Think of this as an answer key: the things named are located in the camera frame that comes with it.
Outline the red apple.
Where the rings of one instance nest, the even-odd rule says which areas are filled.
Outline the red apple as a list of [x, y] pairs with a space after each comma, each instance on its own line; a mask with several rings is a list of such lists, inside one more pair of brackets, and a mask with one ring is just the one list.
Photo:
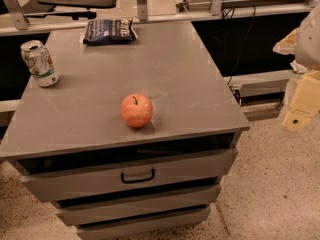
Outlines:
[[152, 119], [153, 104], [145, 95], [130, 94], [122, 100], [121, 115], [128, 126], [142, 128]]

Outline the top grey drawer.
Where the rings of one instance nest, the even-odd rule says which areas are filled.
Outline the top grey drawer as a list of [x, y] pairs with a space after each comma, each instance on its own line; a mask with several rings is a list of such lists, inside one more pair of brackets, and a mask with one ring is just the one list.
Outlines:
[[235, 148], [155, 157], [24, 176], [23, 185], [40, 201], [51, 202], [223, 176]]

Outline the grey drawer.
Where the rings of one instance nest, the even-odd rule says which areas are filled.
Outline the grey drawer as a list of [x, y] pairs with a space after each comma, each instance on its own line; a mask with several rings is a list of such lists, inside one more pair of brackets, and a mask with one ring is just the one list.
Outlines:
[[219, 184], [185, 188], [113, 201], [59, 209], [57, 217], [66, 225], [83, 225], [171, 211], [214, 202]]
[[24, 176], [23, 185], [40, 201], [51, 202], [223, 176], [235, 148], [155, 157]]
[[123, 221], [78, 229], [77, 234], [82, 240], [106, 240], [180, 225], [197, 224], [206, 220], [209, 213], [209, 206], [191, 208], [169, 214], [134, 219], [131, 222]]

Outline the middle grey drawer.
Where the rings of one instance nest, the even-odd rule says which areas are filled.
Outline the middle grey drawer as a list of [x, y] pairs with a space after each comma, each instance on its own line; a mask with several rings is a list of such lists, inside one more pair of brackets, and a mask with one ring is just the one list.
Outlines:
[[59, 209], [57, 217], [66, 225], [83, 225], [171, 211], [214, 202], [219, 184], [185, 188], [113, 201]]

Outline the bottom grey drawer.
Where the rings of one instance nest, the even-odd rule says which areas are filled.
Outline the bottom grey drawer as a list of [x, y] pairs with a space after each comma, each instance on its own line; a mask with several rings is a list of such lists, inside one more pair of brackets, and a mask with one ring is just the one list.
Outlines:
[[134, 219], [131, 222], [123, 221], [78, 229], [77, 234], [82, 240], [106, 240], [180, 225], [197, 224], [206, 220], [209, 213], [209, 206], [191, 208], [169, 214]]

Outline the grey drawer cabinet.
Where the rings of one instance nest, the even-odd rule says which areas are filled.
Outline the grey drawer cabinet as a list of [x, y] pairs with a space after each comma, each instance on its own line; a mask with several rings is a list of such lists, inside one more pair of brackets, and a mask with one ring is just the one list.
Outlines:
[[[110, 46], [82, 44], [77, 29], [52, 32], [47, 46], [59, 82], [49, 88], [27, 85], [1, 143], [1, 159], [23, 178], [236, 149], [248, 121], [192, 24], [151, 23], [136, 31], [135, 42]], [[135, 93], [153, 104], [152, 119], [142, 128], [128, 126], [121, 115], [122, 100]], [[59, 210], [219, 184], [223, 176], [49, 203]], [[131, 222], [210, 204], [70, 226], [78, 230]]]

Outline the dark blue chip bag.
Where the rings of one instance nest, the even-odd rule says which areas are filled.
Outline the dark blue chip bag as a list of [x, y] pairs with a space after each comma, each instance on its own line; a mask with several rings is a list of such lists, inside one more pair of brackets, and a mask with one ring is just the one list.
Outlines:
[[83, 37], [86, 45], [111, 45], [133, 42], [137, 34], [131, 19], [97, 19], [89, 21]]

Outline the white green soda can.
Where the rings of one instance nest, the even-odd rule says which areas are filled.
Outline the white green soda can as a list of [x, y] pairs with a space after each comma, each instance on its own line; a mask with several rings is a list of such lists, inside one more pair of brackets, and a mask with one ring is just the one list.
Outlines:
[[33, 79], [40, 87], [49, 87], [58, 82], [49, 50], [40, 40], [31, 40], [21, 45], [21, 57]]

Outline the metal railing frame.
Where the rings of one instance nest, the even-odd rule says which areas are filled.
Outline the metal railing frame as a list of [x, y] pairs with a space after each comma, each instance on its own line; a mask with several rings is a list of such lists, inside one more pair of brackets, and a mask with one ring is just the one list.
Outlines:
[[[7, 11], [0, 15], [0, 36], [45, 33], [81, 28], [85, 18], [47, 15], [27, 17], [22, 6], [30, 0], [3, 0]], [[319, 0], [117, 0], [111, 9], [92, 9], [99, 18], [132, 18], [140, 23], [216, 20], [309, 12]]]

